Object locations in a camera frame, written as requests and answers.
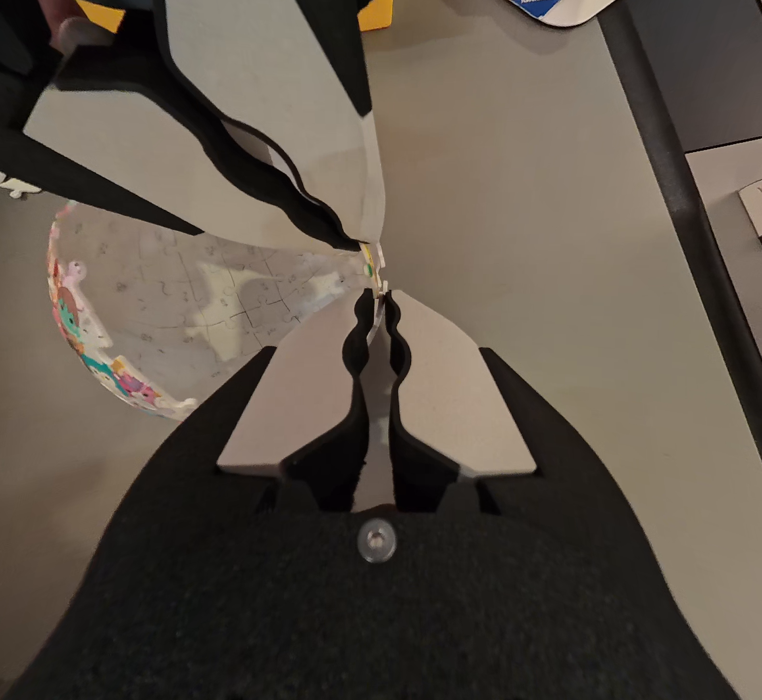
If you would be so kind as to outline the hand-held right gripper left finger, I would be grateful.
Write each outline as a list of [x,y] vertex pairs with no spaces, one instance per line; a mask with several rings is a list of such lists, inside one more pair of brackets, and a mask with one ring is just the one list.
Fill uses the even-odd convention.
[[277,346],[217,467],[300,481],[324,511],[349,512],[369,446],[360,375],[376,314],[372,290],[351,290]]

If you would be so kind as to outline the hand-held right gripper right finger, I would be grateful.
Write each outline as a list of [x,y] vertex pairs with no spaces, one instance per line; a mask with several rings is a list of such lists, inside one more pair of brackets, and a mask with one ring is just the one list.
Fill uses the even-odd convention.
[[397,508],[433,513],[458,482],[532,475],[537,463],[477,343],[401,290],[385,306]]

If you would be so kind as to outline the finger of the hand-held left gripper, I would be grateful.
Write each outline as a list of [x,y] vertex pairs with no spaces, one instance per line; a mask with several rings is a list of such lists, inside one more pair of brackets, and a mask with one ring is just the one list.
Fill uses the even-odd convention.
[[288,175],[221,125],[199,138],[147,96],[45,88],[24,136],[202,232],[243,245],[358,251],[302,208]]
[[224,121],[281,153],[311,215],[376,243],[386,191],[357,0],[154,0],[163,55]]

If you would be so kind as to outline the colourful puzzle ball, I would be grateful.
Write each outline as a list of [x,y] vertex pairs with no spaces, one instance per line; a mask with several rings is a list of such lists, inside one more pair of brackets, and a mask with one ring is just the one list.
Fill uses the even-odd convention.
[[73,201],[52,221],[46,268],[54,321],[90,374],[175,421],[311,314],[373,286],[362,251],[188,236]]

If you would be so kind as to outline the white puzzle piece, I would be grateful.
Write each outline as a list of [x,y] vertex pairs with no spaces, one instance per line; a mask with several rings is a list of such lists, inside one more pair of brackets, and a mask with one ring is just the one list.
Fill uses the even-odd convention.
[[8,193],[13,200],[22,200],[30,195],[41,194],[43,190],[36,185],[1,173],[1,191]]
[[386,261],[380,243],[363,242],[360,244],[360,246],[361,251],[366,259],[368,277],[373,284],[372,291],[375,302],[373,325],[367,334],[367,345],[370,347],[384,319],[385,299],[389,288],[388,281],[383,275],[383,270],[386,267]]

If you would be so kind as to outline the puzzle box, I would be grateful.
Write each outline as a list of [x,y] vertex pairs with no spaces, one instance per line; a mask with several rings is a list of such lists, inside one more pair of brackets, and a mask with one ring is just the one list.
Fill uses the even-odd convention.
[[762,237],[762,191],[761,180],[748,184],[738,191],[738,198],[754,228],[757,238]]

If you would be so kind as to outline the person's left hand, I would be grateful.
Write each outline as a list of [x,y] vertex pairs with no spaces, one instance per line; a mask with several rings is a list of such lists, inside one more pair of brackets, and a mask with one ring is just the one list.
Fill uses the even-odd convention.
[[73,19],[87,19],[87,15],[81,9],[76,0],[37,0],[42,9],[46,23],[50,29],[50,45],[60,53],[65,53],[63,33],[67,21]]

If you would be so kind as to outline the grey rounded pad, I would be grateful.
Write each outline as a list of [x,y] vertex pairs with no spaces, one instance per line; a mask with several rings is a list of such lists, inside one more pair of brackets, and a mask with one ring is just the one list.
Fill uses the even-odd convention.
[[683,151],[760,139],[760,1],[626,4]]

